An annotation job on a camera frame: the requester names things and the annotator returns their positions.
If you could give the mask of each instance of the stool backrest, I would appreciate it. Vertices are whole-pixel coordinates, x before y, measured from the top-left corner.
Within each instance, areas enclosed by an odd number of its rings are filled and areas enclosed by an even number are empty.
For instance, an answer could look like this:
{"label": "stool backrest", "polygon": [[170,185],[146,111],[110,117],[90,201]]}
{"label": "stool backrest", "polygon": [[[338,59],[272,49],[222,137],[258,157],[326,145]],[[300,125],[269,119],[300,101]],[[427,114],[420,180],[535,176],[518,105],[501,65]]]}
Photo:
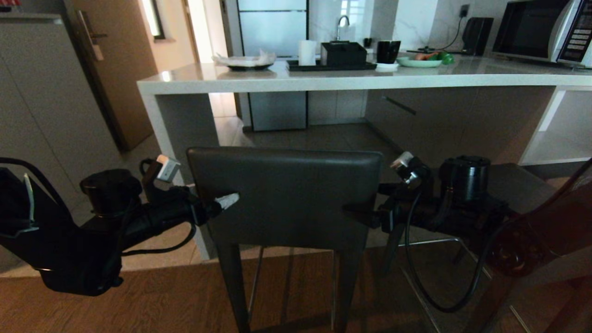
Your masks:
{"label": "stool backrest", "polygon": [[343,206],[372,211],[380,153],[219,147],[191,148],[187,155],[201,198],[240,194],[236,204],[208,223],[215,242],[365,246],[368,228]]}

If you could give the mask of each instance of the wooden floor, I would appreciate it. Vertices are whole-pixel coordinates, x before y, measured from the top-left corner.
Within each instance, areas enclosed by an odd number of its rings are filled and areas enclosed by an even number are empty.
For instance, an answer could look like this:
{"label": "wooden floor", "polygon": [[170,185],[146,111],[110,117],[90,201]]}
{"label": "wooden floor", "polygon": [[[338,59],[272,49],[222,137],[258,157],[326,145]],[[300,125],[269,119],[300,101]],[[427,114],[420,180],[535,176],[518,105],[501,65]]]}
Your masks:
{"label": "wooden floor", "polygon": [[[441,299],[459,297],[474,267],[470,260],[451,264],[457,249],[455,244],[413,249],[426,287],[445,291],[437,295]],[[386,277],[377,273],[381,258],[382,248],[365,253],[348,332],[435,332],[402,273],[403,256]],[[253,330],[330,332],[331,261],[329,252],[265,258]],[[255,268],[256,260],[243,262],[247,296]],[[236,332],[217,264],[122,276],[121,287],[98,297],[52,292],[39,278],[0,279],[0,332]],[[438,314],[436,320],[442,332],[461,332],[469,312]],[[512,318],[497,331],[523,332]]]}

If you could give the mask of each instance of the door handle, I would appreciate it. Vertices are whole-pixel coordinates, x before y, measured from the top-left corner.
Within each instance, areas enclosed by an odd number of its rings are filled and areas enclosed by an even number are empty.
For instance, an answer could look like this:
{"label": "door handle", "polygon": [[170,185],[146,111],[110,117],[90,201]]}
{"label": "door handle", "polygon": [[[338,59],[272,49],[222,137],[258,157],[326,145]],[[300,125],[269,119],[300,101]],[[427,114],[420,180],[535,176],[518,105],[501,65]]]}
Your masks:
{"label": "door handle", "polygon": [[416,110],[414,110],[414,109],[406,106],[405,104],[399,103],[399,102],[397,102],[396,100],[394,100],[394,99],[392,99],[390,97],[382,96],[382,99],[385,100],[385,101],[387,101],[387,102],[389,102],[389,103],[391,103],[391,104],[394,104],[394,105],[402,108],[403,110],[409,112],[410,114],[412,114],[414,116],[417,115],[417,111]]}
{"label": "door handle", "polygon": [[88,14],[85,11],[77,10],[76,17],[78,18],[78,23],[82,28],[83,38],[86,42],[85,44],[87,44],[88,48],[90,49],[90,53],[92,53],[96,61],[104,60],[97,39],[107,37],[107,34],[97,34],[92,31],[91,23],[88,20]]}

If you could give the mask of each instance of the faucet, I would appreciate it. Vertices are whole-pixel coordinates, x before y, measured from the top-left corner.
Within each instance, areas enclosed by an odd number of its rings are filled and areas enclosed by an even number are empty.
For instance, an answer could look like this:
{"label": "faucet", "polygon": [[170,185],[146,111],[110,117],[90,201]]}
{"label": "faucet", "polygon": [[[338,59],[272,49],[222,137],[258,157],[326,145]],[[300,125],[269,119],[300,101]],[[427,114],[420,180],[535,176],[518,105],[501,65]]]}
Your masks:
{"label": "faucet", "polygon": [[337,40],[341,40],[340,37],[340,33],[341,33],[341,20],[343,20],[345,18],[345,22],[347,23],[347,26],[349,27],[349,17],[347,15],[343,15],[339,18],[339,21],[337,21]]}

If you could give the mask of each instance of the black tray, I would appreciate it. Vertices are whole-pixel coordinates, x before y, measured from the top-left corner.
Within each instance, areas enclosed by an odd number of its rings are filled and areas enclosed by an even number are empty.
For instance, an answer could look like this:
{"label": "black tray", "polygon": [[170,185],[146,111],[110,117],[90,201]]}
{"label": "black tray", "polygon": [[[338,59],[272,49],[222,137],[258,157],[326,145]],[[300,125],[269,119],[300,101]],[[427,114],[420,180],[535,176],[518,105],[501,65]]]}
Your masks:
{"label": "black tray", "polygon": [[316,66],[298,66],[298,60],[288,60],[288,67],[291,72],[312,72],[312,71],[363,71],[365,69],[376,69],[375,63],[363,63],[361,65],[347,66],[322,66],[320,60],[317,60]]}

